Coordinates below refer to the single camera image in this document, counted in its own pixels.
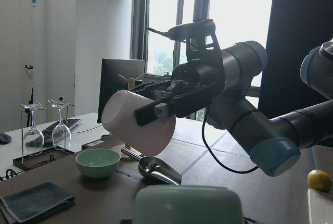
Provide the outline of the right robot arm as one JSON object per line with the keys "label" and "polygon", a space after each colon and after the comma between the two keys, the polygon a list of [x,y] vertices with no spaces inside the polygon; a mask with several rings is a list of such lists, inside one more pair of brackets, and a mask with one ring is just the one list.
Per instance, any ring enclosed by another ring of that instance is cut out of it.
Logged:
{"label": "right robot arm", "polygon": [[201,108],[225,128],[268,176],[278,176],[300,157],[300,149],[332,140],[332,41],[314,48],[301,65],[301,79],[326,101],[268,119],[245,98],[252,78],[265,68],[267,53],[255,41],[220,49],[217,42],[187,48],[188,62],[171,80],[146,85],[136,95],[153,99],[134,111],[145,126],[171,115],[184,117]]}

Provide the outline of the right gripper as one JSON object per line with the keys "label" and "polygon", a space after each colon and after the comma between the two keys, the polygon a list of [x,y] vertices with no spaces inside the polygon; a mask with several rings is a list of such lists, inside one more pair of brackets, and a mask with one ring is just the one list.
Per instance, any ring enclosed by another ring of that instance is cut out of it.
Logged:
{"label": "right gripper", "polygon": [[169,80],[144,83],[132,92],[153,100],[134,111],[139,126],[157,119],[185,117],[210,105],[224,88],[222,60],[194,59],[178,65]]}

